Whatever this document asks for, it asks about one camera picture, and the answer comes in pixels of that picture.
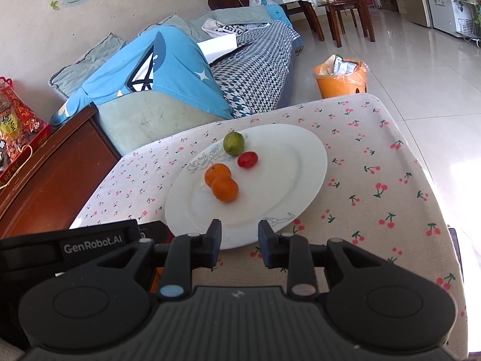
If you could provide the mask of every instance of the cherry print tablecloth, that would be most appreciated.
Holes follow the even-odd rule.
[[[421,166],[382,103],[357,94],[217,122],[153,142],[123,157],[88,200],[75,226],[134,218],[162,220],[170,186],[201,150],[232,130],[283,123],[315,133],[328,154],[321,191],[283,234],[311,243],[341,237],[437,282],[457,302],[447,347],[467,356],[462,277],[443,216]],[[197,269],[194,284],[282,285],[284,270],[264,268],[258,244],[221,251],[214,269]],[[319,287],[328,287],[322,271]]]

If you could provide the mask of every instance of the gold rope handle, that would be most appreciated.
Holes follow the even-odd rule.
[[[32,157],[33,155],[33,148],[30,146],[30,145],[25,145],[21,150],[20,150],[20,154],[23,153],[23,151],[25,150],[25,148],[29,148],[30,149],[30,155],[28,155],[28,159],[25,160],[25,162],[17,168],[17,170],[14,172],[14,174],[11,176],[11,178],[8,180],[8,182],[6,184],[4,184],[3,186],[0,186],[0,190],[3,190],[5,187],[7,187],[11,180],[15,177],[15,175],[18,174],[18,172],[22,169],[22,167],[27,163],[27,161],[30,160],[30,158]]]

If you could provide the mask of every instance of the white paper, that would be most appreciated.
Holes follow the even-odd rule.
[[[237,38],[235,34],[219,36],[208,41],[197,44],[207,60],[207,63],[218,59],[237,48]]]

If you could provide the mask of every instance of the sofa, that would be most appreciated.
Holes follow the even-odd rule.
[[[201,28],[207,20],[221,31],[235,27],[238,46],[210,65],[196,44],[211,38]],[[189,22],[172,15],[130,43],[110,34],[50,79],[66,99],[51,123],[61,126],[94,102],[100,127],[125,155],[199,125],[284,107],[301,44],[278,5],[220,9]]]

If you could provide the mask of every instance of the tiled floor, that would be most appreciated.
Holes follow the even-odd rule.
[[[469,350],[481,351],[481,49],[393,12],[378,11],[372,19],[374,43],[345,16],[342,48],[331,41],[325,18],[325,42],[314,39],[305,21],[294,23],[306,40],[295,60],[294,104],[320,98],[312,69],[331,54],[369,66],[368,92],[397,122],[459,233]]]

